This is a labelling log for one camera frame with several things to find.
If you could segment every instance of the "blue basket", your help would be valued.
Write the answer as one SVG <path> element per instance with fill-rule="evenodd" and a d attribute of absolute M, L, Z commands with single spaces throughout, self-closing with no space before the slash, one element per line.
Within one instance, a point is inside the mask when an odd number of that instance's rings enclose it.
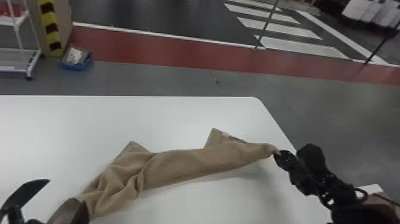
<path fill-rule="evenodd" d="M 93 54 L 90 54 L 89 58 L 83 64 L 63 63 L 62 60 L 58 60 L 58 63 L 63 69 L 72 71 L 85 71 L 93 63 Z"/>

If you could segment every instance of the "yellow and black striped pillar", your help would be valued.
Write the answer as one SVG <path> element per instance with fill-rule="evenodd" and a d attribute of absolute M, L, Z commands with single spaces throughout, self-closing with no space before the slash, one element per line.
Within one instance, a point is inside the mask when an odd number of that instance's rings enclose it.
<path fill-rule="evenodd" d="M 63 54 L 60 33 L 58 32 L 57 16 L 54 10 L 55 0 L 37 0 L 42 13 L 42 24 L 45 29 L 46 41 L 50 56 L 60 57 Z"/>

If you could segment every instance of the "white table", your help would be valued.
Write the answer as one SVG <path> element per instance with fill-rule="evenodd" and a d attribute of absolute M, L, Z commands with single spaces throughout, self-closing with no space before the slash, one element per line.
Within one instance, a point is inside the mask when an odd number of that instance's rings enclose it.
<path fill-rule="evenodd" d="M 51 183 L 23 209 L 46 222 L 131 140 L 153 152 L 202 147 L 212 127 L 294 151 L 256 98 L 0 96 L 0 203 L 26 181 Z M 269 158 L 239 170 L 146 191 L 94 223 L 324 224 Z"/>

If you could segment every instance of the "metal shelf rack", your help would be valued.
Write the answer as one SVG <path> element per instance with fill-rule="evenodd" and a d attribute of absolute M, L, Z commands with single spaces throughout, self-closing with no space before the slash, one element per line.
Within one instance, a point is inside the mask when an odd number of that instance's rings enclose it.
<path fill-rule="evenodd" d="M 0 16 L 0 26 L 11 26 L 14 28 L 15 36 L 17 37 L 19 48 L 0 48 L 0 71 L 6 72 L 23 72 L 26 73 L 26 79 L 32 80 L 32 70 L 35 67 L 42 50 L 39 45 L 38 35 L 33 26 L 33 20 L 29 15 L 29 9 L 26 0 L 22 0 L 25 11 L 21 13 L 20 17 L 15 17 L 14 10 L 11 5 L 11 0 L 7 0 L 10 16 Z M 20 27 L 24 21 L 28 19 L 30 27 L 32 28 L 33 36 L 36 42 L 37 49 L 24 49 L 21 36 Z"/>

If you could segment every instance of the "crosswalk stripe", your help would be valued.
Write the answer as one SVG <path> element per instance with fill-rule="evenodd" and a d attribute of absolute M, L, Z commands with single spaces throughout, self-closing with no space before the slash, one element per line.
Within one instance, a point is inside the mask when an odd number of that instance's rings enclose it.
<path fill-rule="evenodd" d="M 274 7 L 273 5 L 270 5 L 270 4 L 266 4 L 266 3 L 262 3 L 262 2 L 255 2 L 255 1 L 250 1 L 250 0 L 227 0 L 227 1 L 242 3 L 242 4 L 246 4 L 246 5 L 253 5 L 253 6 L 260 7 L 260 8 L 267 8 L 269 10 L 272 10 L 272 8 Z M 275 10 L 278 12 L 282 12 L 282 10 L 278 7 L 276 7 Z"/>
<path fill-rule="evenodd" d="M 268 16 L 270 15 L 270 13 L 268 13 L 268 12 L 264 12 L 261 10 L 253 10 L 252 8 L 245 8 L 245 7 L 240 7 L 237 5 L 230 5 L 230 4 L 225 4 L 225 6 L 230 11 L 234 11 L 237 13 L 243 13 L 243 14 L 247 14 L 247 15 L 255 15 L 255 16 L 265 17 L 265 18 L 268 18 Z M 300 24 L 299 22 L 297 22 L 297 20 L 295 20 L 294 18 L 292 18 L 288 15 L 281 15 L 281 14 L 277 14 L 277 13 L 274 13 L 272 15 L 272 19 Z"/>
<path fill-rule="evenodd" d="M 348 59 L 346 55 L 331 46 L 322 46 L 297 41 L 287 41 L 283 39 L 269 38 L 266 36 L 261 38 L 261 43 L 267 49 L 270 48 L 281 51 L 291 51 L 303 54 L 314 54 L 320 56 Z"/>
<path fill-rule="evenodd" d="M 239 21 L 242 22 L 243 25 L 246 27 L 250 28 L 255 28 L 255 29 L 263 29 L 265 22 L 263 21 L 258 21 L 258 20 L 251 20 L 248 18 L 240 18 L 238 17 Z M 315 38 L 322 40 L 318 35 L 316 35 L 314 32 L 302 28 L 297 28 L 297 27 L 290 27 L 290 26 L 284 26 L 284 25 L 279 25 L 279 24 L 274 24 L 270 23 L 268 24 L 267 30 L 272 31 L 272 32 L 278 32 L 278 33 L 285 33 L 289 35 L 295 35 L 295 36 L 302 36 L 306 38 Z"/>

